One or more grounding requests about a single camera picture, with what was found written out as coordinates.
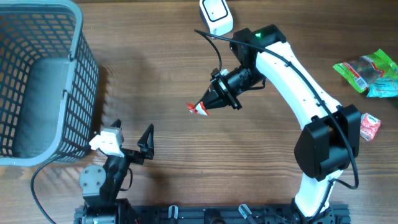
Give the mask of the light blue tissue pack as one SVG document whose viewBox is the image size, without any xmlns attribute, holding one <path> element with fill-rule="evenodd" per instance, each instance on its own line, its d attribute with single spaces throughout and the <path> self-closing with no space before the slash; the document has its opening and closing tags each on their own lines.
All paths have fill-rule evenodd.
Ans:
<svg viewBox="0 0 398 224">
<path fill-rule="evenodd" d="M 378 78 L 368 88 L 369 98 L 397 97 L 397 79 Z"/>
</svg>

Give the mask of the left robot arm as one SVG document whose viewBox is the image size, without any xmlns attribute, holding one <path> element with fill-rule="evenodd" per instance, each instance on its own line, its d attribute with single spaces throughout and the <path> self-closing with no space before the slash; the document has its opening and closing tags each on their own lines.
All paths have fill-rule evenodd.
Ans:
<svg viewBox="0 0 398 224">
<path fill-rule="evenodd" d="M 142 165 L 154 157 L 154 125 L 150 124 L 137 142 L 139 150 L 122 147 L 121 120 L 95 134 L 88 147 L 106 156 L 102 165 L 86 167 L 80 174 L 84 205 L 77 208 L 74 223 L 139 223 L 140 218 L 128 199 L 118 199 L 124 179 L 133 176 L 131 164 Z"/>
</svg>

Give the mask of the red Nescafe coffee stick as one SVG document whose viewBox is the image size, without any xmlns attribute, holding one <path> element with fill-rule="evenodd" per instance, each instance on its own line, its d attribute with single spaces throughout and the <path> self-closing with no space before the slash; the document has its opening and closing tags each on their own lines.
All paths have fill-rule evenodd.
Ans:
<svg viewBox="0 0 398 224">
<path fill-rule="evenodd" d="M 192 103 L 187 103 L 187 108 L 191 113 L 200 114 L 203 116 L 209 115 L 202 101 L 195 105 Z"/>
</svg>

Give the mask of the Haribo gummy candy bag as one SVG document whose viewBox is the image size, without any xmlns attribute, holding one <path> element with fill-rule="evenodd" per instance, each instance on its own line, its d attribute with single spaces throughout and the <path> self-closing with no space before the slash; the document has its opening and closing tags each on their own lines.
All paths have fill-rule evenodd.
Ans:
<svg viewBox="0 0 398 224">
<path fill-rule="evenodd" d="M 358 92 L 363 93 L 378 78 L 397 79 L 397 64 L 383 50 L 342 61 L 333 68 Z"/>
</svg>

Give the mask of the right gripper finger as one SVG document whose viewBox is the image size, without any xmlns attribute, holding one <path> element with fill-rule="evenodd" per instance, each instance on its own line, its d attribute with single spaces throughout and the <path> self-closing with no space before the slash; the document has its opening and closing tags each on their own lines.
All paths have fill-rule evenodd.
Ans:
<svg viewBox="0 0 398 224">
<path fill-rule="evenodd" d="M 199 103 L 200 101 L 203 102 L 204 106 L 215 106 L 217 104 L 218 93 L 212 84 L 209 85 L 204 95 L 200 98 L 200 100 L 197 103 Z"/>
<path fill-rule="evenodd" d="M 217 93 L 205 93 L 201 99 L 206 110 L 229 106 L 229 102 Z"/>
</svg>

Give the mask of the pink white small box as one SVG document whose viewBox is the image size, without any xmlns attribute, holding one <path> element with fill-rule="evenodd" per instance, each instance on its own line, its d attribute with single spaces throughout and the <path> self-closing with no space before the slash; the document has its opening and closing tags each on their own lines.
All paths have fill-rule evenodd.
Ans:
<svg viewBox="0 0 398 224">
<path fill-rule="evenodd" d="M 361 126 L 360 126 L 360 135 L 367 141 L 371 141 L 374 139 L 379 127 L 381 125 L 381 120 L 376 117 L 370 115 L 369 113 L 365 113 L 361 115 Z"/>
</svg>

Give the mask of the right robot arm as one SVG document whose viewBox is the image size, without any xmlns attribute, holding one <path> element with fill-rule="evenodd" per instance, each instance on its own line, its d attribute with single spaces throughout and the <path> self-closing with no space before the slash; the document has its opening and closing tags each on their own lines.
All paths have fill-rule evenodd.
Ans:
<svg viewBox="0 0 398 224">
<path fill-rule="evenodd" d="M 232 71 L 214 69 L 207 91 L 197 103 L 188 104 L 189 111 L 207 115 L 210 109 L 226 106 L 238 110 L 240 94 L 271 82 L 302 130 L 294 156 L 303 175 L 291 220 L 319 222 L 329 214 L 328 200 L 343 171 L 358 168 L 359 110 L 342 106 L 312 78 L 277 26 L 241 29 L 228 42 L 239 66 Z"/>
</svg>

